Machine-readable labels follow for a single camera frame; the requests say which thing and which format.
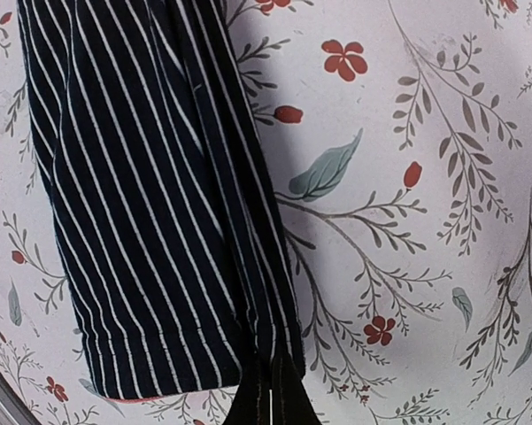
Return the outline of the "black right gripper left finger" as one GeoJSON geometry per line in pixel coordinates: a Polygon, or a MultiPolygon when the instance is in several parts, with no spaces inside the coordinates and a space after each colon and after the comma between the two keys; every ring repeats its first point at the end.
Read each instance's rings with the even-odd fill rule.
{"type": "Polygon", "coordinates": [[[267,372],[259,356],[254,356],[247,363],[224,425],[271,423],[271,385],[267,372]]]}

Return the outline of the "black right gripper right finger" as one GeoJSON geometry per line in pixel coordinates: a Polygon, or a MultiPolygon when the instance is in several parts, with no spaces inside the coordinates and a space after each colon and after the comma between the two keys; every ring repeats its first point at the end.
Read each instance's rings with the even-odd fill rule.
{"type": "Polygon", "coordinates": [[[275,353],[271,383],[274,425],[320,425],[293,360],[283,350],[275,353]]]}

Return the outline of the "navy striped underwear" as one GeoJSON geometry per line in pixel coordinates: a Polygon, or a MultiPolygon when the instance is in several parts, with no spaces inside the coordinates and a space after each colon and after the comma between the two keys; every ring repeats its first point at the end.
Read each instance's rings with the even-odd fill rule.
{"type": "Polygon", "coordinates": [[[21,1],[31,137],[104,398],[305,357],[281,217],[216,1],[21,1]]]}

